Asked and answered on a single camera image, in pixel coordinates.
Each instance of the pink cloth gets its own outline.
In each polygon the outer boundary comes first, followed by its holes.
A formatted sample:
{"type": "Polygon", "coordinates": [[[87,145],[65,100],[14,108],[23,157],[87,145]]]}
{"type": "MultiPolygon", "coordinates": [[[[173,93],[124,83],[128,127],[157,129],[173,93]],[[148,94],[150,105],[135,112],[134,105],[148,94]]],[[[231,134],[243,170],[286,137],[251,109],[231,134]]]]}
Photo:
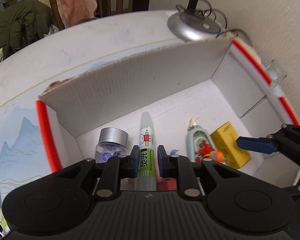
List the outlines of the pink cloth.
{"type": "Polygon", "coordinates": [[[65,28],[94,17],[96,0],[57,0],[58,10],[65,28]]]}

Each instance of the small yellow carton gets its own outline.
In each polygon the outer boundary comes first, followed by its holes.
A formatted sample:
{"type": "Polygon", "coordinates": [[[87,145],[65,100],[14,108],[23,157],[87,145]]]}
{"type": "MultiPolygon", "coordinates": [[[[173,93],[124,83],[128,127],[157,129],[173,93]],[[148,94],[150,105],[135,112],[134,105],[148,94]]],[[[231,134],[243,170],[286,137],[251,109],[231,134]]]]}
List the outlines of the small yellow carton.
{"type": "Polygon", "coordinates": [[[214,131],[211,137],[218,151],[225,155],[226,164],[231,168],[239,169],[250,160],[249,153],[237,146],[236,140],[239,136],[230,122],[214,131]]]}

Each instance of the cartoon character print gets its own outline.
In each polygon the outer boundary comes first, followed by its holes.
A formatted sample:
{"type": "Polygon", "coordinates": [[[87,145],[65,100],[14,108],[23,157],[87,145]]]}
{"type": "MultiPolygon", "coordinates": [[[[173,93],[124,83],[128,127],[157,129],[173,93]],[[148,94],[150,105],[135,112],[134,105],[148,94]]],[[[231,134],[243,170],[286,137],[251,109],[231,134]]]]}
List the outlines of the cartoon character print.
{"type": "Polygon", "coordinates": [[[140,134],[139,145],[143,144],[143,142],[145,142],[147,147],[149,146],[149,142],[151,142],[151,135],[149,135],[148,129],[146,130],[145,134],[140,134]]]}

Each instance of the textured beige wallpaper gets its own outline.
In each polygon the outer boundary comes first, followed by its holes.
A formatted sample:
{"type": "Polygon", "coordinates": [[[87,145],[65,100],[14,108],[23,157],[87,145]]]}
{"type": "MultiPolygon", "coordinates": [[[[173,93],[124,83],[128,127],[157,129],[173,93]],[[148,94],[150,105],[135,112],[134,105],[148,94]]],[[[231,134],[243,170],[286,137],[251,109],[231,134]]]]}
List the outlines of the textured beige wallpaper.
{"type": "MultiPolygon", "coordinates": [[[[229,28],[242,28],[268,64],[286,69],[282,88],[300,118],[300,0],[209,0],[228,17],[229,28]]],[[[150,0],[149,9],[173,9],[188,0],[150,0]]]]}

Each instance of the green jacket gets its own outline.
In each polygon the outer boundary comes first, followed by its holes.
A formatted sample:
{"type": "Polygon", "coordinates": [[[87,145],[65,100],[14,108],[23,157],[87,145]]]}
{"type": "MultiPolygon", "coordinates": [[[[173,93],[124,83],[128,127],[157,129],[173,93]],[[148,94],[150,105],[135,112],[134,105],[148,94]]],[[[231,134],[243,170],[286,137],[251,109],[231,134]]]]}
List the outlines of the green jacket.
{"type": "Polygon", "coordinates": [[[24,0],[0,13],[0,48],[4,58],[42,39],[51,24],[57,26],[51,8],[37,0],[24,0]]]}

